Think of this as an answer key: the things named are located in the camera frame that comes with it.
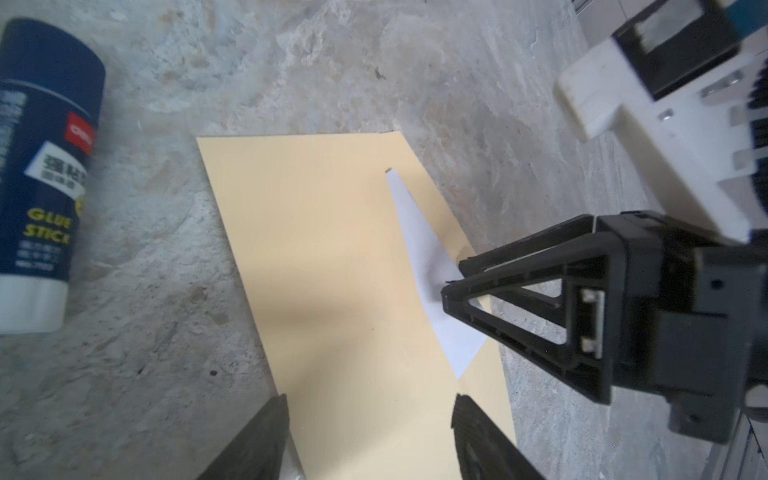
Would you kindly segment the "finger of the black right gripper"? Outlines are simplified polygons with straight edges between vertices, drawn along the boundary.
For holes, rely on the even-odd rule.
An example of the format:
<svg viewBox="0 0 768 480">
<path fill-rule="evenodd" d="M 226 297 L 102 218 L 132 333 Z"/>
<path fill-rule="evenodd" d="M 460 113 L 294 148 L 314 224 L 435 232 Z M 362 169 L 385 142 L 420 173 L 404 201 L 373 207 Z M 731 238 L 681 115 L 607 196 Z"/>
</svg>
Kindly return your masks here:
<svg viewBox="0 0 768 480">
<path fill-rule="evenodd" d="M 561 275 L 598 279 L 600 259 L 578 260 L 569 242 L 592 240 L 595 217 L 579 215 L 545 230 L 459 262 L 465 279 L 544 279 Z"/>
</svg>

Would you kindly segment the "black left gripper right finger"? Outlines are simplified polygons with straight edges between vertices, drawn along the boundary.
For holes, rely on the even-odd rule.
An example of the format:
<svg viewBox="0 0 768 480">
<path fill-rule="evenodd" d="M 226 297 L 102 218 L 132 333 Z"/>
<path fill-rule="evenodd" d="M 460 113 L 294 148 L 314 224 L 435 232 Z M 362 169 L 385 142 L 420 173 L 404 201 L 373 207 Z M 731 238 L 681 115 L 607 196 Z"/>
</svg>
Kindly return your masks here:
<svg viewBox="0 0 768 480">
<path fill-rule="evenodd" d="M 544 480 L 470 396 L 456 396 L 451 428 L 464 480 Z"/>
</svg>

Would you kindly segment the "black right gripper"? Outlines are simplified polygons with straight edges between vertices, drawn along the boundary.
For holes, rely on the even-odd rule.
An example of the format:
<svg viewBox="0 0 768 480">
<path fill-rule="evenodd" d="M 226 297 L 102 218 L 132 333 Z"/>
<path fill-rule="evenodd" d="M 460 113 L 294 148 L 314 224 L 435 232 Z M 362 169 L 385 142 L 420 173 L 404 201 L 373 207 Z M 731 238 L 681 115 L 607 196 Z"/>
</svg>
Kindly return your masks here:
<svg viewBox="0 0 768 480">
<path fill-rule="evenodd" d="M 449 283 L 445 312 L 591 401 L 657 394 L 671 431 L 727 442 L 767 381 L 766 231 L 739 243 L 651 211 L 596 229 Z"/>
</svg>

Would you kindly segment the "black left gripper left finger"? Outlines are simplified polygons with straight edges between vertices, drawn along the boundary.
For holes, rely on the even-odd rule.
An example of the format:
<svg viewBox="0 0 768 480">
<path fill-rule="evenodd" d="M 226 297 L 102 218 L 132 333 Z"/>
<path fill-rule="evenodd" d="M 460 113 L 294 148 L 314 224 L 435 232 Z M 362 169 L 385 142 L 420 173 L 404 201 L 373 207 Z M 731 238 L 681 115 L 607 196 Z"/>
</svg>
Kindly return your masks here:
<svg viewBox="0 0 768 480">
<path fill-rule="evenodd" d="M 289 421 L 286 395 L 271 398 L 198 479 L 279 479 L 289 436 Z"/>
</svg>

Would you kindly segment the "white letter blue border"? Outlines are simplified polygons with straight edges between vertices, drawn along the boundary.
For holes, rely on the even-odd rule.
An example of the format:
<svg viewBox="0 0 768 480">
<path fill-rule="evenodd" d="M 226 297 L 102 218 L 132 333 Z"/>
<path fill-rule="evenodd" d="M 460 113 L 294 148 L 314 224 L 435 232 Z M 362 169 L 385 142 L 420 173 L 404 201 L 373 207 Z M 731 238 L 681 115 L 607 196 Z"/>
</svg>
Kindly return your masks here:
<svg viewBox="0 0 768 480">
<path fill-rule="evenodd" d="M 385 177 L 395 203 L 422 307 L 454 375 L 459 378 L 480 351 L 486 336 L 444 311 L 441 290 L 450 280 L 461 278 L 459 269 L 398 172 L 389 170 Z"/>
</svg>

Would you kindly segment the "yellow paper envelope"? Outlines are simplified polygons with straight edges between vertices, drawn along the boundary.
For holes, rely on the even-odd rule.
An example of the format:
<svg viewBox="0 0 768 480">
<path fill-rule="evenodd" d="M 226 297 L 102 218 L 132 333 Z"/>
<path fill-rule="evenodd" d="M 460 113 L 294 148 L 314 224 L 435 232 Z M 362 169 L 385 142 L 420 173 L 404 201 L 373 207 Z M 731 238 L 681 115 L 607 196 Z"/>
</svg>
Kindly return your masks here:
<svg viewBox="0 0 768 480">
<path fill-rule="evenodd" d="M 307 478 L 458 478 L 458 394 L 514 435 L 497 343 L 456 375 L 420 301 L 388 174 L 452 261 L 473 250 L 401 133 L 198 147 Z"/>
</svg>

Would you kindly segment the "blue glue stick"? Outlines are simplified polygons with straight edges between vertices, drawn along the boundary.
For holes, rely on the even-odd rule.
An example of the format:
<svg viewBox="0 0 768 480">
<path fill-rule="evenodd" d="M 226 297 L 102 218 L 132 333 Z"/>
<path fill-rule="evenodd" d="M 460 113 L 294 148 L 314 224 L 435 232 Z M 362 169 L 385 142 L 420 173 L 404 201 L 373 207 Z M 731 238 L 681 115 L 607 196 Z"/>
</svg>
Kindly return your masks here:
<svg viewBox="0 0 768 480">
<path fill-rule="evenodd" d="M 14 18 L 1 38 L 1 332 L 62 327 L 106 70 L 83 42 Z"/>
</svg>

